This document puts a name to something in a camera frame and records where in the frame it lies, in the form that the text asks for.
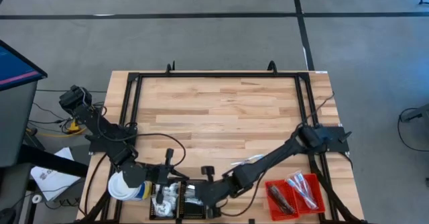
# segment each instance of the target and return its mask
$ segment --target yellow cable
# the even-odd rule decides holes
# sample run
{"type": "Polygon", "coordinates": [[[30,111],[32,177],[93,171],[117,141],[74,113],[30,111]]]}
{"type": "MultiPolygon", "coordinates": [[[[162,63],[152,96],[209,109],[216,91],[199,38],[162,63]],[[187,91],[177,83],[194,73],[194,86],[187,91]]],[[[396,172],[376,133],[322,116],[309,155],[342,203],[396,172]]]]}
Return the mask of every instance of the yellow cable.
{"type": "Polygon", "coordinates": [[[72,137],[74,135],[78,135],[78,134],[82,133],[85,130],[86,130],[86,128],[83,128],[82,130],[77,131],[76,133],[71,133],[68,135],[58,135],[58,134],[49,134],[49,133],[37,133],[37,134],[42,135],[42,136],[46,136],[46,137],[72,137]]]}

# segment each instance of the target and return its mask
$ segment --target red plastic container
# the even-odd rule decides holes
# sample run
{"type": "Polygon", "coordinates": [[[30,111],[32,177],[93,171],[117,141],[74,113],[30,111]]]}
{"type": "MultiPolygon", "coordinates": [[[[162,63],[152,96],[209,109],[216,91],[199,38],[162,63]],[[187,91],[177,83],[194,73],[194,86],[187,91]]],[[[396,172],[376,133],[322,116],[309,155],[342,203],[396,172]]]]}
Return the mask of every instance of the red plastic container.
{"type": "Polygon", "coordinates": [[[295,191],[289,184],[284,182],[284,180],[274,180],[274,181],[265,182],[265,190],[267,192],[269,214],[271,214],[271,219],[273,221],[297,219],[300,216],[300,212],[296,204],[296,197],[294,194],[295,191]],[[279,189],[281,194],[286,198],[289,205],[295,209],[295,213],[287,215],[279,209],[275,201],[269,195],[268,187],[272,185],[276,186],[279,189]]]}
{"type": "Polygon", "coordinates": [[[304,178],[307,180],[307,183],[311,188],[314,202],[317,204],[318,208],[315,210],[312,210],[310,207],[307,207],[307,204],[305,203],[304,198],[302,198],[301,195],[294,190],[299,213],[300,214],[324,213],[325,207],[323,203],[322,193],[320,191],[319,181],[317,180],[317,175],[304,174],[304,178]]]}

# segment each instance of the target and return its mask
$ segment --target white tape roll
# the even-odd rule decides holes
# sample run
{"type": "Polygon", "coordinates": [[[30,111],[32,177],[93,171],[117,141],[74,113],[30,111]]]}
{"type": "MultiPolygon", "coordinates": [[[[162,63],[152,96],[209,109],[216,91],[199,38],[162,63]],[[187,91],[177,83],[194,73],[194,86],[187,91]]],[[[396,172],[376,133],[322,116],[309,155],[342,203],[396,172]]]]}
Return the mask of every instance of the white tape roll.
{"type": "Polygon", "coordinates": [[[40,203],[42,201],[42,196],[40,194],[35,194],[32,201],[34,204],[40,203]]]}

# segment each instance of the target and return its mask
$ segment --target computer screen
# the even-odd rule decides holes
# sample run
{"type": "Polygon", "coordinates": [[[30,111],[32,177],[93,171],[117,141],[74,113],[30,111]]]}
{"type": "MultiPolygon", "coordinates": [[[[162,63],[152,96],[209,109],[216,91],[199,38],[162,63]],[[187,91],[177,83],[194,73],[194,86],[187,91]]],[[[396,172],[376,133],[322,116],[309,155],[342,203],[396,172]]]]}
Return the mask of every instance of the computer screen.
{"type": "Polygon", "coordinates": [[[43,70],[0,40],[0,91],[45,77],[43,70]]]}

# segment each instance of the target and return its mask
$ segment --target butcher block tabletop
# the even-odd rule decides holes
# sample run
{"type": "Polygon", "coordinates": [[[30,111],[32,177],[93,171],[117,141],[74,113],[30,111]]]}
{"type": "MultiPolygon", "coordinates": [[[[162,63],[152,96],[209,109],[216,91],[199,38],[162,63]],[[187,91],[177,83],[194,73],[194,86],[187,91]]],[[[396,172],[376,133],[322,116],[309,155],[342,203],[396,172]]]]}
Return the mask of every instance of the butcher block tabletop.
{"type": "MultiPolygon", "coordinates": [[[[129,71],[112,72],[105,99],[107,108],[105,117],[111,123],[119,122],[128,73],[129,71]]],[[[329,76],[326,72],[309,72],[309,75],[317,107],[332,95],[329,76]]],[[[135,85],[133,83],[131,88],[126,123],[131,115],[135,85]]],[[[302,82],[302,91],[306,112],[309,113],[304,82],[302,82]]],[[[340,124],[335,99],[327,101],[317,114],[319,122],[325,126],[340,124]]],[[[243,161],[256,154],[267,154],[281,146],[299,122],[301,122],[301,116],[294,79],[280,77],[144,78],[137,114],[139,133],[166,133],[184,144],[186,158],[176,169],[191,179],[206,178],[201,174],[201,166],[214,166],[216,172],[214,179],[220,179],[222,173],[232,168],[231,163],[243,161]]],[[[165,160],[166,148],[174,149],[172,163],[178,162],[183,156],[183,150],[176,142],[162,136],[138,137],[135,148],[139,152],[138,162],[160,164],[165,160]]],[[[95,154],[90,160],[80,202],[81,209],[84,208],[88,182],[102,155],[103,153],[95,154]]],[[[326,158],[335,192],[352,214],[363,219],[350,162],[338,153],[327,153],[326,158]]],[[[109,169],[110,162],[106,158],[102,161],[91,185],[88,211],[104,193],[109,169]]],[[[182,220],[182,222],[248,223],[249,219],[255,219],[256,223],[271,223],[273,221],[269,215],[263,183],[267,180],[284,179],[298,170],[310,173],[306,155],[292,156],[270,169],[259,185],[251,208],[239,217],[222,216],[218,219],[182,220]]],[[[233,214],[242,211],[249,204],[253,193],[254,189],[236,199],[229,198],[222,212],[233,214]]],[[[322,193],[326,218],[331,219],[328,198],[323,189],[322,193]]],[[[123,202],[120,222],[160,223],[160,221],[149,220],[149,206],[149,199],[123,202]]],[[[113,218],[114,207],[115,200],[111,199],[109,219],[113,218]]],[[[82,214],[78,213],[77,219],[81,218],[83,218],[82,214]]],[[[318,223],[318,215],[301,215],[299,219],[282,222],[318,223]]],[[[161,223],[175,222],[164,220],[161,223]]]]}

